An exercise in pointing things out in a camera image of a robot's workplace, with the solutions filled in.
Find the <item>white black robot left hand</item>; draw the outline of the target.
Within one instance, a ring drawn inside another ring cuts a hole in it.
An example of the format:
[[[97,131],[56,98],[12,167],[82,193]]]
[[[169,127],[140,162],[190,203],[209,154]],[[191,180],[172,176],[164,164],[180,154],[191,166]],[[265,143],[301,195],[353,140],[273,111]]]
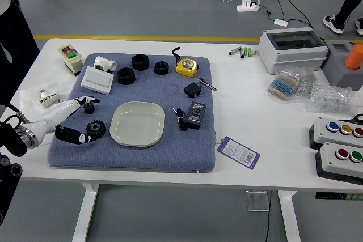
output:
[[[75,99],[64,101],[52,106],[36,120],[23,124],[23,131],[31,141],[28,148],[35,148],[39,146],[43,142],[46,134],[55,132],[57,125],[65,121],[81,106],[90,102],[99,103],[100,100],[93,96],[76,97]]]

